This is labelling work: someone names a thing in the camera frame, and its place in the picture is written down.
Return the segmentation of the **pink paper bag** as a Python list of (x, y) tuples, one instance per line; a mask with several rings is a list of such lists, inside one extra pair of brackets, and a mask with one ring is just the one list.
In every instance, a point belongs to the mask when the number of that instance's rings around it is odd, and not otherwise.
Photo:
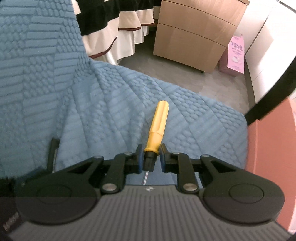
[(219, 60), (219, 71), (235, 77), (244, 74), (244, 63), (245, 49), (243, 36), (232, 36), (225, 52)]

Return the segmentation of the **pink cardboard box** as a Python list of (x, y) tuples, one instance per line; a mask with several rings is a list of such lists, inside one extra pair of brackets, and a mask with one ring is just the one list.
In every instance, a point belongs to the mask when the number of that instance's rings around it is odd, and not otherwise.
[(286, 98), (248, 126), (245, 169), (283, 190), (285, 203), (277, 221), (291, 233), (295, 233), (295, 158), (295, 101)]

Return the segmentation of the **blue textured sofa cover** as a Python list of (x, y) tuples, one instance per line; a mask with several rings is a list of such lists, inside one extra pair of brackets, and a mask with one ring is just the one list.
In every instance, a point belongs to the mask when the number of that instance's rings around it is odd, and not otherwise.
[(1, 1), (1, 178), (55, 171), (145, 145), (156, 105), (169, 103), (163, 143), (244, 168), (247, 123), (214, 99), (86, 54), (69, 1)]

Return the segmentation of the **wooden drawer cabinet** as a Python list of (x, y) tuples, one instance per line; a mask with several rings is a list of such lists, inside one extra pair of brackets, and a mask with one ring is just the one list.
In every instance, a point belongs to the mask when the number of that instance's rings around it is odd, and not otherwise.
[(239, 0), (162, 1), (153, 54), (211, 73), (249, 4)]

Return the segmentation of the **yellow handled screwdriver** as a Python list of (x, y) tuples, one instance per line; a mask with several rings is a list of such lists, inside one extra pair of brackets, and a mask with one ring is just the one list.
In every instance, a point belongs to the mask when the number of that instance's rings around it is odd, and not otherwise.
[(147, 183), (149, 172), (154, 171), (155, 162), (159, 155), (159, 147), (166, 128), (168, 112), (169, 103), (165, 100), (159, 101), (152, 119), (147, 145), (144, 149), (143, 170), (145, 171), (145, 175), (142, 182), (143, 185)]

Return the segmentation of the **striped bed cover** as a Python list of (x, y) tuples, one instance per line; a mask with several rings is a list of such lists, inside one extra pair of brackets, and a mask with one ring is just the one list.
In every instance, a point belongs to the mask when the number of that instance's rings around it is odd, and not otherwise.
[(144, 42), (161, 1), (72, 1), (72, 6), (87, 55), (117, 64)]

